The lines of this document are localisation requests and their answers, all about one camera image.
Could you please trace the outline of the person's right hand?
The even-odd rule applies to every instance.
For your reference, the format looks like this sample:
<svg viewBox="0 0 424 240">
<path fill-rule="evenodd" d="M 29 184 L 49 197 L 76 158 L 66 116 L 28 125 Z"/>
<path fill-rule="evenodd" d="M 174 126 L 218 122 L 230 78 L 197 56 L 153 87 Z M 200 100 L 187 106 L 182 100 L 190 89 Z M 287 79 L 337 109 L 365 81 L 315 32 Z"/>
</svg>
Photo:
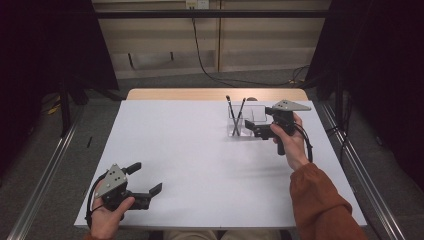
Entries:
<svg viewBox="0 0 424 240">
<path fill-rule="evenodd" d="M 309 163 L 305 153 L 304 137 L 299 132 L 290 136 L 277 124 L 272 124 L 270 128 L 277 135 L 274 142 L 281 141 L 283 143 L 288 165 L 293 171 Z"/>
</svg>

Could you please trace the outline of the clear acrylic pen holder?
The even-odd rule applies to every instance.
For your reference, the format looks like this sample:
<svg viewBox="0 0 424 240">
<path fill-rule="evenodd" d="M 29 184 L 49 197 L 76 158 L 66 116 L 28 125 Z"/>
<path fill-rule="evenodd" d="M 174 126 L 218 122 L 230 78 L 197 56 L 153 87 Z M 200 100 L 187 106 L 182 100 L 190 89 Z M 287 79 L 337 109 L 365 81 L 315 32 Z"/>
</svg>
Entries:
<svg viewBox="0 0 424 240">
<path fill-rule="evenodd" d="M 240 104 L 232 106 L 235 117 L 237 117 L 238 115 L 240 106 L 241 106 Z M 254 124 L 258 124 L 258 125 L 266 124 L 268 122 L 267 115 L 265 114 L 265 107 L 263 105 L 244 105 L 242 117 L 239 122 L 240 136 L 237 136 L 237 135 L 232 136 L 232 130 L 233 130 L 234 124 L 230 117 L 229 107 L 227 107 L 227 112 L 228 112 L 227 135 L 229 137 L 252 137 L 253 132 L 245 128 L 246 120 L 249 120 L 253 122 Z"/>
</svg>

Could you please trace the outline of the white wall socket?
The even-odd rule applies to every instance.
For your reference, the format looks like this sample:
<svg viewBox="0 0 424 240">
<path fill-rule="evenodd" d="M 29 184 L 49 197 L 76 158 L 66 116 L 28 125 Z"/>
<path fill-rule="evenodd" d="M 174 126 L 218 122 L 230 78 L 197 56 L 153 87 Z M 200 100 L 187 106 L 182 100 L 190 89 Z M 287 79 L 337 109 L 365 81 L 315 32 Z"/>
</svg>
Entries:
<svg viewBox="0 0 424 240">
<path fill-rule="evenodd" d="M 187 9 L 207 10 L 210 7 L 209 0 L 185 0 Z"/>
</svg>

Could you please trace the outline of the person's left hand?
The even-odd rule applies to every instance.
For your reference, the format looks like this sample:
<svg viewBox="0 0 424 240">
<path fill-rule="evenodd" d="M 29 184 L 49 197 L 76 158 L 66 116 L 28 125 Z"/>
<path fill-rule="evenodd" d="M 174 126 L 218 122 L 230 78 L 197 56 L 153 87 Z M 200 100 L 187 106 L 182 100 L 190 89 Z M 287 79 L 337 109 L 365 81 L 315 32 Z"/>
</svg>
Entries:
<svg viewBox="0 0 424 240">
<path fill-rule="evenodd" d="M 101 198 L 95 199 L 92 204 L 90 237 L 94 240 L 113 240 L 117 234 L 121 218 L 134 202 L 134 197 L 128 197 L 116 210 L 109 211 L 103 206 Z"/>
</svg>

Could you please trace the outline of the black curtain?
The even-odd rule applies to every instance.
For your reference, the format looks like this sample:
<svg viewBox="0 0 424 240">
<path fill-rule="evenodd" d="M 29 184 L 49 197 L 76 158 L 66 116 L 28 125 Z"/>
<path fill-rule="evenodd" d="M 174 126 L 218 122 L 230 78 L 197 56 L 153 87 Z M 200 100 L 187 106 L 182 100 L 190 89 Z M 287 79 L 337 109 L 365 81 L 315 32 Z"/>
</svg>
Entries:
<svg viewBox="0 0 424 240">
<path fill-rule="evenodd" d="M 332 0 L 306 85 L 348 91 L 424 191 L 424 0 Z"/>
<path fill-rule="evenodd" d="M 0 176 L 63 88 L 118 88 L 92 0 L 0 0 Z"/>
</svg>

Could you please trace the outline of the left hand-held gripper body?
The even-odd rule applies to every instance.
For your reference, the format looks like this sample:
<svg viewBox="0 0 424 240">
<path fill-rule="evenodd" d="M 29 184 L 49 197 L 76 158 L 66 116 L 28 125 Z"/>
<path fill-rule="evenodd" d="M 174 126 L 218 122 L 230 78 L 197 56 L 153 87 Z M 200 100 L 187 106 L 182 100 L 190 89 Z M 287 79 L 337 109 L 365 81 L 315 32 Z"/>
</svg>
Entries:
<svg viewBox="0 0 424 240">
<path fill-rule="evenodd" d="M 94 197 L 101 198 L 103 206 L 109 211 L 116 210 L 128 197 L 134 197 L 135 202 L 130 210 L 147 210 L 150 206 L 151 196 L 149 193 L 133 193 L 127 189 L 128 174 L 125 168 L 113 164 L 105 174 L 100 187 L 95 191 Z"/>
</svg>

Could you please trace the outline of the black stand post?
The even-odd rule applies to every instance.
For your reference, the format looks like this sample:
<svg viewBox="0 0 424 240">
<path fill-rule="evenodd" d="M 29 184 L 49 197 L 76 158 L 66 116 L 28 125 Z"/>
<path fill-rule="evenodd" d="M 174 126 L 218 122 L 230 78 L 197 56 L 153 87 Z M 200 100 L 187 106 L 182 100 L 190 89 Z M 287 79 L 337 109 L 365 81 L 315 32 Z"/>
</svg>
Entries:
<svg viewBox="0 0 424 240">
<path fill-rule="evenodd" d="M 71 115 L 70 115 L 70 108 L 69 108 L 68 89 L 66 86 L 66 81 L 64 79 L 60 81 L 60 106 L 61 106 L 61 115 L 62 115 L 61 136 L 64 137 L 71 127 Z"/>
</svg>

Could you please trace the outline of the metal floor rail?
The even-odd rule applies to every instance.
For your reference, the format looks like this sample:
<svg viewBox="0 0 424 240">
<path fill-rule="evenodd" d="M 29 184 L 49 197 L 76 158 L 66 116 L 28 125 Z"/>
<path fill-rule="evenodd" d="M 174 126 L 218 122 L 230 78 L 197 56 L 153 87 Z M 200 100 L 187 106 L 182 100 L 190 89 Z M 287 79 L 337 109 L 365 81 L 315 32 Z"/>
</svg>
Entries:
<svg viewBox="0 0 424 240">
<path fill-rule="evenodd" d="M 69 129 L 65 132 L 65 135 L 60 138 L 52 156 L 49 159 L 46 169 L 44 170 L 40 180 L 35 187 L 35 190 L 32 192 L 31 197 L 27 201 L 23 211 L 19 215 L 6 240 L 26 239 L 33 221 L 52 183 L 53 177 L 55 176 L 62 160 L 64 159 L 64 156 L 66 155 L 77 126 L 81 121 L 83 112 L 83 108 L 76 111 L 73 122 L 71 123 Z"/>
<path fill-rule="evenodd" d="M 348 135 L 336 123 L 336 114 L 334 110 L 328 103 L 324 103 L 322 105 L 322 109 L 326 115 L 327 121 L 333 128 L 334 135 L 340 143 L 342 153 L 346 155 L 347 161 L 355 172 L 355 175 L 357 176 L 368 201 L 376 213 L 379 222 L 384 228 L 388 239 L 406 240 L 392 211 L 389 209 L 382 195 L 372 181 L 353 144 L 348 139 Z"/>
</svg>

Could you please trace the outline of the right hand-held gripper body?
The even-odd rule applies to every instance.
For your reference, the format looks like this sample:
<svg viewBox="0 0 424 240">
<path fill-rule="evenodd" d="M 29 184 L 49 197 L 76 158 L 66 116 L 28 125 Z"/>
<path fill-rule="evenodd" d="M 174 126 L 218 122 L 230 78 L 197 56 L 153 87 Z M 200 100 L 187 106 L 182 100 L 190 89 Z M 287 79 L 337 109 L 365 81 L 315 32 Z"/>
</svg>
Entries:
<svg viewBox="0 0 424 240">
<path fill-rule="evenodd" d="M 274 104 L 272 107 L 265 108 L 265 114 L 273 118 L 273 123 L 280 126 L 288 135 L 292 136 L 294 133 L 299 132 L 305 140 L 307 153 L 312 155 L 312 145 L 306 130 L 294 120 L 295 111 L 310 111 L 311 108 L 299 103 L 289 100 L 281 100 Z M 256 128 L 264 129 L 270 138 L 276 137 L 276 134 L 270 128 L 269 124 L 256 125 Z"/>
</svg>

